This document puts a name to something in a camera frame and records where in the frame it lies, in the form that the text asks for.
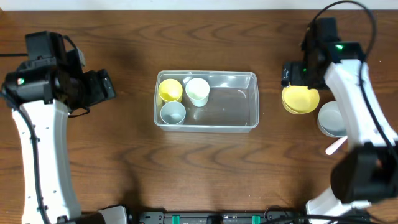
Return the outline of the grey plastic bowl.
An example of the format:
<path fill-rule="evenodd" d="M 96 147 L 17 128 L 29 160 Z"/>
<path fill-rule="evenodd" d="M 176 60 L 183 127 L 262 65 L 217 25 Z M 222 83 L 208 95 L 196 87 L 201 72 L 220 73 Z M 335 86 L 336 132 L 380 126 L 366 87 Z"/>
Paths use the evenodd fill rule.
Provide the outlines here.
<path fill-rule="evenodd" d="M 325 103 L 318 112 L 317 125 L 326 136 L 346 136 L 346 128 L 336 101 Z"/>

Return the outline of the yellow plastic cup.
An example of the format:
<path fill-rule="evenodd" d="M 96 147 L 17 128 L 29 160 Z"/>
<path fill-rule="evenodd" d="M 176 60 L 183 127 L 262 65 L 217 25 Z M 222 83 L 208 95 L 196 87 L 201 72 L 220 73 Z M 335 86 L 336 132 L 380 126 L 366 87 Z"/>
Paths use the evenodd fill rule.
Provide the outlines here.
<path fill-rule="evenodd" d="M 175 79 L 166 79 L 162 81 L 158 88 L 160 98 L 165 102 L 182 101 L 183 87 L 181 83 Z"/>

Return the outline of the grey plastic cup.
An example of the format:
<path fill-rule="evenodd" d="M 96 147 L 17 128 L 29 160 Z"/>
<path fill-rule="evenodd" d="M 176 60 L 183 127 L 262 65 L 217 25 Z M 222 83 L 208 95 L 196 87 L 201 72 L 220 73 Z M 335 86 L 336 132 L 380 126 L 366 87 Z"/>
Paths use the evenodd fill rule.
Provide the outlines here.
<path fill-rule="evenodd" d="M 186 109 L 180 102 L 168 102 L 160 110 L 160 117 L 165 124 L 183 124 L 186 117 Z"/>

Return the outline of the white plastic cup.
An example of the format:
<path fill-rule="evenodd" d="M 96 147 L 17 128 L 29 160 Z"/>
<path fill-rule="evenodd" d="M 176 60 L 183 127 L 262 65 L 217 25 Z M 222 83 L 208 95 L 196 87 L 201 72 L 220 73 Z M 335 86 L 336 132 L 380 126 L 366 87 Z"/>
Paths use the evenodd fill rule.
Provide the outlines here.
<path fill-rule="evenodd" d="M 185 93 L 194 106 L 202 107 L 208 102 L 210 85 L 202 78 L 193 78 L 186 84 Z"/>

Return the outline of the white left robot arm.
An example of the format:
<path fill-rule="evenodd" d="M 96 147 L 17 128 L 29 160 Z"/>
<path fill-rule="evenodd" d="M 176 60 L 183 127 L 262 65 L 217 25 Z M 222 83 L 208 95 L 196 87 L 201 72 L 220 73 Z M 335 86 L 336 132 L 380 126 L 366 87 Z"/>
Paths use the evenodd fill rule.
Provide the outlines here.
<path fill-rule="evenodd" d="M 32 53 L 6 75 L 1 96 L 12 108 L 24 169 L 22 223 L 128 223 L 123 205 L 84 215 L 73 189 L 67 149 L 67 120 L 76 109 L 115 96 L 106 70 L 83 72 L 80 49 Z"/>

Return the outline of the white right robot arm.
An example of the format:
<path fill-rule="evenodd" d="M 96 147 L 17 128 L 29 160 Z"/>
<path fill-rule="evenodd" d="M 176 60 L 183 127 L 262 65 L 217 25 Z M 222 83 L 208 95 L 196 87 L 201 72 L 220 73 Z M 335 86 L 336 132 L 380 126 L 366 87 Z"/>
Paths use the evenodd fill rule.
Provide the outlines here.
<path fill-rule="evenodd" d="M 306 204 L 309 223 L 327 223 L 327 216 L 397 196 L 397 133 L 373 92 L 359 43 L 311 41 L 302 50 L 302 62 L 284 67 L 283 105 L 293 114 L 311 112 L 318 91 L 330 89 L 337 111 L 319 117 L 342 127 L 351 148 L 332 170 L 330 187 Z"/>

